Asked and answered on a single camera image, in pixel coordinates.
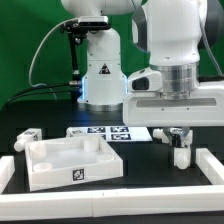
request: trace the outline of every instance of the cable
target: cable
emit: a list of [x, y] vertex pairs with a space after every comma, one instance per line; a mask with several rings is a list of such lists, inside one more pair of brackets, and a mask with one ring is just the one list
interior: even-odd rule
[[[66, 91], [56, 91], [53, 93], [69, 93], [70, 91], [66, 90]], [[25, 95], [18, 95], [15, 96], [11, 99], [9, 99], [3, 106], [1, 110], [4, 110], [12, 101], [17, 100], [21, 97], [27, 97], [27, 96], [34, 96], [34, 95], [42, 95], [42, 94], [51, 94], [51, 92], [42, 92], [42, 93], [30, 93], [30, 94], [25, 94]]]
[[48, 39], [48, 37], [57, 29], [57, 28], [59, 28], [61, 25], [63, 25], [64, 23], [66, 23], [66, 22], [70, 22], [70, 21], [73, 21], [73, 20], [75, 20], [75, 18], [73, 18], [73, 19], [69, 19], [69, 20], [66, 20], [66, 21], [64, 21], [64, 22], [61, 22], [61, 23], [59, 23], [58, 25], [56, 25], [54, 28], [52, 28], [51, 30], [50, 30], [50, 32], [48, 32], [48, 34], [44, 37], [44, 39], [41, 41], [41, 43], [40, 43], [40, 45], [39, 45], [39, 47], [37, 48], [37, 51], [36, 51], [36, 53], [35, 53], [35, 55], [34, 55], [34, 57], [33, 57], [33, 60], [32, 60], [32, 63], [31, 63], [31, 65], [30, 65], [30, 70], [29, 70], [29, 84], [30, 84], [30, 86], [32, 86], [32, 87], [40, 87], [40, 86], [46, 86], [46, 84], [45, 83], [38, 83], [38, 84], [32, 84], [32, 73], [33, 73], [33, 68], [34, 68], [34, 65], [35, 65], [35, 62], [36, 62], [36, 59], [37, 59], [37, 56], [39, 55], [39, 53], [40, 53], [40, 50], [41, 50], [41, 48], [42, 48], [42, 46], [44, 45], [44, 43], [45, 43], [45, 41]]
[[216, 71], [218, 73], [218, 76], [220, 77], [224, 77], [223, 73], [222, 73], [222, 70], [217, 62], [217, 60], [215, 59], [212, 51], [211, 51], [211, 48], [209, 46], [209, 43], [208, 43], [208, 39], [207, 39], [207, 35], [206, 35], [206, 32], [205, 32], [205, 29], [204, 29], [204, 26], [203, 26], [203, 23], [202, 21], [200, 20], [200, 28], [201, 28], [201, 32], [202, 32], [202, 40], [203, 40], [203, 43], [205, 45], [205, 48], [206, 48], [206, 51], [208, 53], [208, 56], [210, 57], [210, 59], [212, 60], [212, 63], [213, 65], [215, 66], [216, 68]]
[[23, 95], [24, 93], [27, 92], [32, 92], [32, 91], [37, 91], [37, 90], [42, 90], [42, 89], [49, 89], [49, 88], [57, 88], [57, 87], [65, 87], [65, 86], [70, 86], [68, 83], [62, 83], [62, 84], [56, 84], [56, 85], [47, 85], [47, 86], [39, 86], [39, 87], [35, 87], [35, 88], [29, 88], [29, 89], [25, 89], [17, 94], [15, 94], [13, 97], [19, 96], [19, 95]]
[[134, 0], [131, 0], [131, 1], [132, 1], [132, 4], [133, 4], [134, 8], [135, 8], [135, 11], [136, 11], [137, 8], [136, 8], [136, 5], [135, 5], [135, 3], [134, 3]]

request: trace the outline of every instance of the blue light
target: blue light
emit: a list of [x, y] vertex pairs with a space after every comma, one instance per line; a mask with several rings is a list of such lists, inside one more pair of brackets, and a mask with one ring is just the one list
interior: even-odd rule
[[85, 100], [85, 78], [82, 78], [82, 100]]

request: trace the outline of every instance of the robot logo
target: robot logo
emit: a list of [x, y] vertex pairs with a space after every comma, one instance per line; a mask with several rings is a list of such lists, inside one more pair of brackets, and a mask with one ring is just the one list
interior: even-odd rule
[[111, 74], [109, 68], [106, 64], [103, 65], [102, 69], [100, 70], [99, 74]]

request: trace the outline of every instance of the white panel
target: white panel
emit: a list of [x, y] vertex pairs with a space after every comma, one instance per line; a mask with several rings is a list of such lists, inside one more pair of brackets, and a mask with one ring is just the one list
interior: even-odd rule
[[196, 164], [213, 185], [224, 185], [224, 166], [208, 149], [196, 150]]
[[0, 160], [0, 194], [15, 172], [14, 157], [3, 156]]

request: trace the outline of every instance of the white block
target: white block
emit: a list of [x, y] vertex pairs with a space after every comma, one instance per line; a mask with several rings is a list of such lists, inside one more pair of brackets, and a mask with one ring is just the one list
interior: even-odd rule
[[0, 221], [92, 216], [91, 191], [0, 196]]
[[0, 221], [224, 211], [224, 186], [0, 196]]
[[3, 156], [0, 159], [0, 194], [4, 191], [14, 172], [14, 157]]
[[224, 166], [208, 149], [196, 150], [196, 164], [213, 185], [224, 185]]
[[123, 176], [122, 159], [98, 135], [30, 142], [25, 153], [31, 191]]
[[94, 217], [224, 210], [224, 186], [93, 192]]

